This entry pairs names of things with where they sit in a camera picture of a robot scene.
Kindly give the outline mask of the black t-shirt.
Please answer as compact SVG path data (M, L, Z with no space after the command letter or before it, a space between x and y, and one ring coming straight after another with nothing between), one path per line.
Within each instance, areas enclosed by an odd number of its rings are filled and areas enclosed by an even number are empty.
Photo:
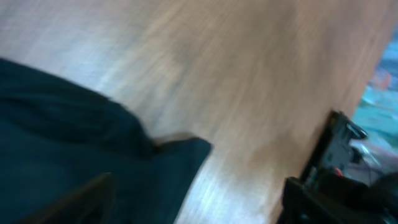
M156 144L117 102L1 60L1 222L17 223L101 174L109 223L173 223L211 144Z

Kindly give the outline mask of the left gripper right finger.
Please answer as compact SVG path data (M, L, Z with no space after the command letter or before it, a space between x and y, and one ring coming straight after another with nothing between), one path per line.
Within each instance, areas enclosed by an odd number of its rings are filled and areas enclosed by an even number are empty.
M397 223L386 208L354 210L306 186L295 177L285 180L282 212L276 223Z

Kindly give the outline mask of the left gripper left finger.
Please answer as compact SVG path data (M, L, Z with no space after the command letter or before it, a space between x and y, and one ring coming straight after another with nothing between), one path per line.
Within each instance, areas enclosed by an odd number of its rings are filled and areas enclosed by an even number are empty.
M60 200L16 221L17 224L95 223L109 220L115 201L113 177L102 173Z

